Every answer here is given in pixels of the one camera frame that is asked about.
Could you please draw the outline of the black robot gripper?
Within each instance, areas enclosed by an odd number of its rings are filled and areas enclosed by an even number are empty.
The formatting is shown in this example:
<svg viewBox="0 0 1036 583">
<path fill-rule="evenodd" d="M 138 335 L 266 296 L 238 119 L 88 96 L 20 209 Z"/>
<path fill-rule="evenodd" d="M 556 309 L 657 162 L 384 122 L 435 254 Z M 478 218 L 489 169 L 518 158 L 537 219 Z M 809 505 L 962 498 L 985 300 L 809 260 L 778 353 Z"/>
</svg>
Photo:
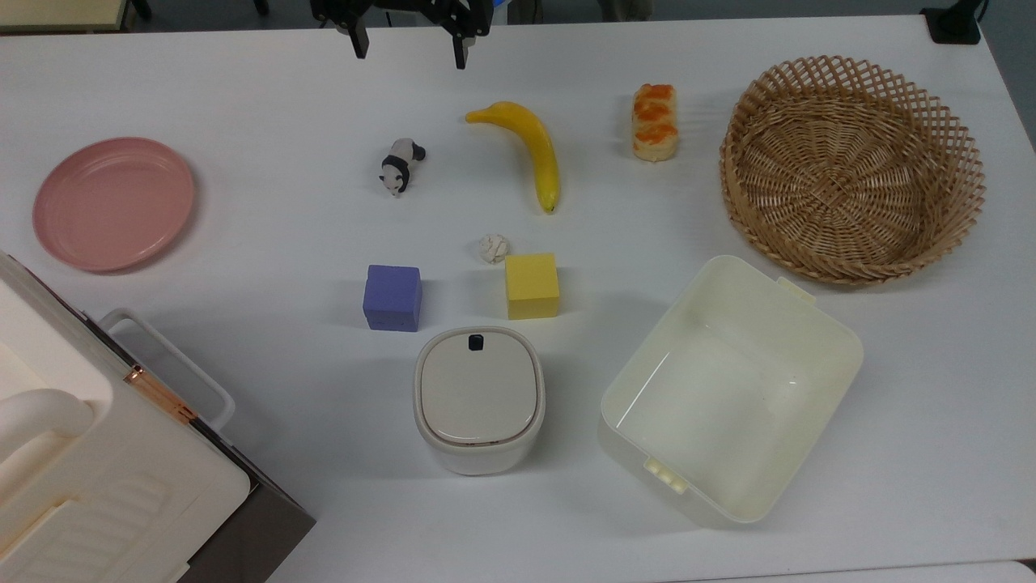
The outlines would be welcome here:
<svg viewBox="0 0 1036 583">
<path fill-rule="evenodd" d="M 495 4 L 492 1 L 312 1 L 311 11 L 318 21 L 330 22 L 341 33 L 348 34 L 359 59 L 366 58 L 370 45 L 363 22 L 367 12 L 419 16 L 451 34 L 456 68 L 465 70 L 470 37 L 487 36 Z"/>
</svg>

